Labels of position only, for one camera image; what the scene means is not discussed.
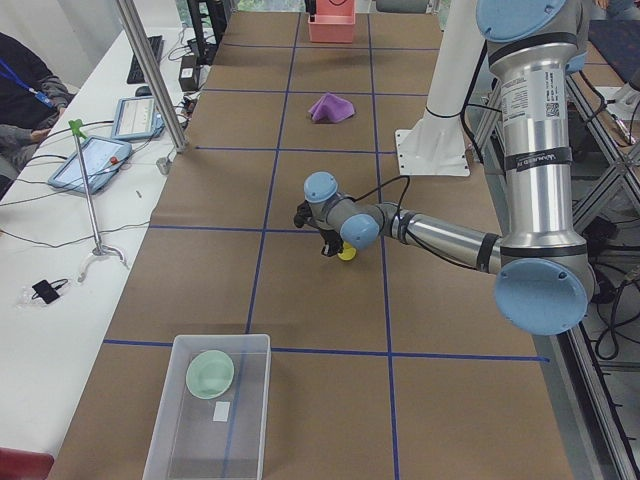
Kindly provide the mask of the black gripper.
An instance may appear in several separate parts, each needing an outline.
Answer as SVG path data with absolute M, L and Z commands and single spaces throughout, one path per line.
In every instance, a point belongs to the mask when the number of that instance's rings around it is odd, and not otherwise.
M 296 213 L 293 217 L 293 223 L 298 229 L 302 229 L 304 226 L 309 226 L 321 235 L 324 241 L 324 245 L 321 249 L 321 254 L 323 256 L 329 257 L 330 250 L 334 251 L 334 255 L 342 252 L 340 235 L 335 230 L 324 228 L 318 223 L 308 201 L 303 201 L 297 206 Z

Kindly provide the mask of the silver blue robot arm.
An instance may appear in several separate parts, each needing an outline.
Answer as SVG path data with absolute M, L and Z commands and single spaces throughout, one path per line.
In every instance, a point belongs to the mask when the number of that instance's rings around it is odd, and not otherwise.
M 444 31 L 423 118 L 397 134 L 400 158 L 427 175 L 451 175 L 462 162 L 444 154 L 473 84 L 487 64 L 500 87 L 509 224 L 498 236 L 383 202 L 360 204 L 327 172 L 310 175 L 297 227 L 317 229 L 323 254 L 363 249 L 387 236 L 460 267 L 496 278 L 495 302 L 515 326 L 556 335 L 577 325 L 595 277 L 574 230 L 566 77 L 586 57 L 584 1 L 455 1 Z

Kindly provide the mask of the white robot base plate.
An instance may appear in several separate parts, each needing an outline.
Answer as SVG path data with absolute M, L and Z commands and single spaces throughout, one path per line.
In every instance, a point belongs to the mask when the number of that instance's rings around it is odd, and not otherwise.
M 409 176 L 467 177 L 470 169 L 460 127 L 452 131 L 395 131 L 399 173 Z

